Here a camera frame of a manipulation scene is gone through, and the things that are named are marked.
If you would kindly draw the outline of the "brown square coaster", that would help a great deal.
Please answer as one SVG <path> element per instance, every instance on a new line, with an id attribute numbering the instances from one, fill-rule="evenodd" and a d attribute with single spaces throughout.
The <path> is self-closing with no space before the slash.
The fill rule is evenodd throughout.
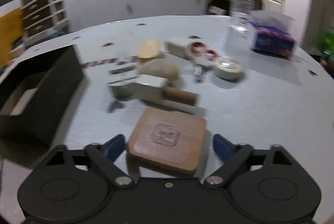
<path id="1" fill-rule="evenodd" d="M 160 168 L 194 174 L 204 144 L 206 120 L 146 108 L 126 144 L 127 153 Z"/>

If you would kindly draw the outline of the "light wooden oval block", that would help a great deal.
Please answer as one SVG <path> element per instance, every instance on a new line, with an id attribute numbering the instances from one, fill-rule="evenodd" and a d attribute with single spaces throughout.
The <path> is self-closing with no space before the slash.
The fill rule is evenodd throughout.
<path id="1" fill-rule="evenodd" d="M 140 44 L 137 57 L 140 59 L 155 58 L 160 54 L 159 40 L 146 40 Z"/>

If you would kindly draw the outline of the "red handled scissors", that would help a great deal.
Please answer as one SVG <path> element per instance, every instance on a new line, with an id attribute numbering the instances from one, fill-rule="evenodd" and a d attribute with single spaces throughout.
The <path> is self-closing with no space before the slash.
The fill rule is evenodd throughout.
<path id="1" fill-rule="evenodd" d="M 188 44 L 185 52 L 194 67 L 196 83 L 202 82 L 205 74 L 212 69 L 219 54 L 212 49 L 208 49 L 202 42 Z"/>

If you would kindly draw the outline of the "blue floral tissue pack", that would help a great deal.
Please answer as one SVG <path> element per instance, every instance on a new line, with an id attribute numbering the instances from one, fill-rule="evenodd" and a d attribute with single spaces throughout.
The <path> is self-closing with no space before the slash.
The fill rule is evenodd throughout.
<path id="1" fill-rule="evenodd" d="M 254 52 L 289 59 L 294 50 L 295 39 L 290 30 L 294 19 L 271 10 L 254 10 L 250 25 L 254 29 Z"/>

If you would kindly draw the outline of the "small white box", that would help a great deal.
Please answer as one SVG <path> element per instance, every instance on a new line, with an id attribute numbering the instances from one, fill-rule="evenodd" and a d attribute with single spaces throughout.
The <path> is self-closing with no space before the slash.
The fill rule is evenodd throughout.
<path id="1" fill-rule="evenodd" d="M 162 92 L 168 85 L 168 79 L 141 74 L 131 84 L 134 95 L 143 101 L 148 101 L 157 105 L 164 104 Z"/>

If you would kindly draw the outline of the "dark drawer cabinet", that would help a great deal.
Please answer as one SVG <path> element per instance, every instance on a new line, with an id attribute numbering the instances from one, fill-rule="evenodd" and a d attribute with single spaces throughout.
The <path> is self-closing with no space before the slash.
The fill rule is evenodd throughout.
<path id="1" fill-rule="evenodd" d="M 68 28 L 64 0 L 22 0 L 22 23 L 26 39 L 46 38 Z"/>

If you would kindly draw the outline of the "white tape roll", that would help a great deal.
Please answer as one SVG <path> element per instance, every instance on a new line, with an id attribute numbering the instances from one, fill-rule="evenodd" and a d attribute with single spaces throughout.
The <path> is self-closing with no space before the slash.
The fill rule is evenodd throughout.
<path id="1" fill-rule="evenodd" d="M 231 57 L 220 56 L 213 64 L 213 72 L 219 78 L 234 81 L 241 77 L 243 68 L 237 60 Z"/>

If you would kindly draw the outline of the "beige smooth stone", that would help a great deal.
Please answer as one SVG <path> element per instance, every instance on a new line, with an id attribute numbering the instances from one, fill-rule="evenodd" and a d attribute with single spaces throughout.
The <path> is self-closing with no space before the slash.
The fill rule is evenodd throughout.
<path id="1" fill-rule="evenodd" d="M 170 84 L 176 84 L 180 81 L 180 68 L 174 62 L 164 58 L 145 62 L 139 67 L 138 73 L 166 78 Z"/>

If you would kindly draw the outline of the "white power adapter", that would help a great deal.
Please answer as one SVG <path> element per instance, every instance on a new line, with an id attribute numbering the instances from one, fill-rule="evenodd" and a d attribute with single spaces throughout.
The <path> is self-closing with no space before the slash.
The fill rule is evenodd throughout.
<path id="1" fill-rule="evenodd" d="M 170 38 L 165 41 L 165 50 L 175 56 L 187 58 L 186 47 L 193 42 L 189 38 Z"/>

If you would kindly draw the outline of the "black storage box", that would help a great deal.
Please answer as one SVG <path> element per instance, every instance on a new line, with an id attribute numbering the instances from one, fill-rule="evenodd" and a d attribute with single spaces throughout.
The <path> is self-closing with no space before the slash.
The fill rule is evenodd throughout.
<path id="1" fill-rule="evenodd" d="M 1 139 L 48 150 L 83 77 L 72 45 L 19 62 L 1 81 Z"/>

